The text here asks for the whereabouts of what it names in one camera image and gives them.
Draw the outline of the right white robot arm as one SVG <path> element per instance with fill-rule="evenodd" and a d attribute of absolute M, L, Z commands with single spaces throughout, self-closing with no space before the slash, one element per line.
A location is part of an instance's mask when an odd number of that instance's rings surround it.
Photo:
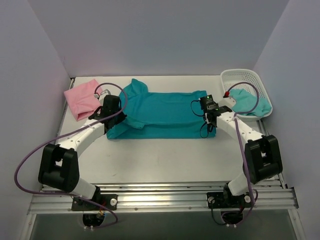
<path fill-rule="evenodd" d="M 283 171 L 278 139 L 253 130 L 228 106 L 219 106 L 211 95 L 201 97 L 199 102 L 206 125 L 210 129 L 223 130 L 239 142 L 242 171 L 225 185 L 223 203 L 232 207 L 240 201 L 240 196 L 246 193 L 249 193 L 250 200 L 254 200 L 253 185 Z"/>

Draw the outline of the teal t shirt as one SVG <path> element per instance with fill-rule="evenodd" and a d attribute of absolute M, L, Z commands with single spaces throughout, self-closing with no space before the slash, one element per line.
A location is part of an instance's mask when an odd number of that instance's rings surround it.
<path fill-rule="evenodd" d="M 109 140 L 123 139 L 200 139 L 214 138 L 216 129 L 207 132 L 197 102 L 205 90 L 193 92 L 150 92 L 148 86 L 132 79 L 119 94 L 128 101 L 126 118 L 107 131 Z"/>

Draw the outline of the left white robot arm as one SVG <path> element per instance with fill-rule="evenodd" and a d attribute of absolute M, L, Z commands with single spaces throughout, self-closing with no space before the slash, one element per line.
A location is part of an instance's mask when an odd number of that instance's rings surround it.
<path fill-rule="evenodd" d="M 105 96 L 102 106 L 88 117 L 83 131 L 58 144 L 49 143 L 43 148 L 38 181 L 74 196 L 74 211 L 92 211 L 100 205 L 111 210 L 117 208 L 116 194 L 103 195 L 98 186 L 80 177 L 78 158 L 95 140 L 126 118 L 121 106 L 118 96 Z"/>

